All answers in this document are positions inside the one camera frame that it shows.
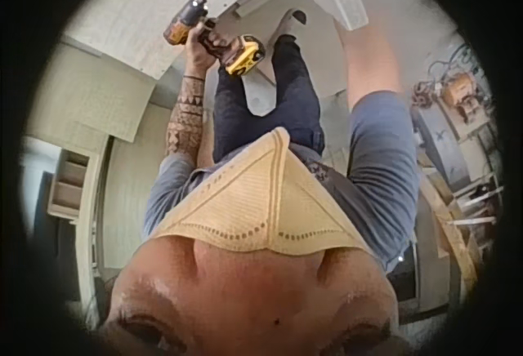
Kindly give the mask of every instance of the shoe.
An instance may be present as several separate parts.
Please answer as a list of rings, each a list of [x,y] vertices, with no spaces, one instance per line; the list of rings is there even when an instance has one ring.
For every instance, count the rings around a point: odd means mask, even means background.
[[[296,8],[289,9],[279,22],[276,31],[270,37],[268,46],[274,47],[276,41],[281,35],[293,35],[295,38],[297,38],[297,35],[302,31],[306,24],[307,15],[304,11]]]

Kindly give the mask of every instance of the gray t-shirt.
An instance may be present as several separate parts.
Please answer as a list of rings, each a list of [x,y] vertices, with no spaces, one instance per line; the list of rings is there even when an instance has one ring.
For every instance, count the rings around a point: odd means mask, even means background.
[[[294,152],[351,219],[363,239],[390,272],[413,235],[418,174],[409,111],[394,92],[374,92],[358,102],[349,126],[351,151],[347,177],[320,164],[312,149],[291,144]],[[185,154],[171,154],[160,166],[145,214],[144,238],[165,215],[214,171],[194,169]]]

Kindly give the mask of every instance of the man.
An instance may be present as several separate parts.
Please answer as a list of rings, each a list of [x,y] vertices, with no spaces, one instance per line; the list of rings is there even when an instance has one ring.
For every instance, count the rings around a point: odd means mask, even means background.
[[[195,164],[215,59],[196,40],[201,29],[191,31],[148,239],[119,275],[103,329],[123,351],[351,354],[394,330],[385,274],[413,233],[418,196],[398,65],[374,25],[337,29],[351,109],[342,176],[320,164],[320,105],[297,45],[305,24],[304,12],[289,11],[270,42],[277,101],[265,117],[248,111],[242,79],[220,69],[216,165],[203,170]]]

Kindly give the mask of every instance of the bracelet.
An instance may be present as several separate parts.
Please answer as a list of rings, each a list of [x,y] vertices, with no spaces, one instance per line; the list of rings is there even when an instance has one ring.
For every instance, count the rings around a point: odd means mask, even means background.
[[[205,80],[204,80],[203,78],[195,77],[195,76],[186,76],[186,75],[184,75],[183,78],[190,78],[190,79],[192,79],[192,80],[205,82]]]

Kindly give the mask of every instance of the power drill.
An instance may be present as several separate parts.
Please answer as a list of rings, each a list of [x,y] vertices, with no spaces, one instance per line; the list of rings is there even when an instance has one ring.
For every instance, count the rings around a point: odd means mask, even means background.
[[[265,57],[266,51],[262,42],[252,35],[241,35],[226,46],[217,47],[212,44],[208,35],[216,26],[216,22],[205,19],[208,13],[206,2],[207,0],[189,0],[172,19],[163,37],[173,46],[186,44],[189,31],[204,20],[206,28],[199,35],[199,42],[209,54],[218,58],[227,73],[234,76],[246,74]]]

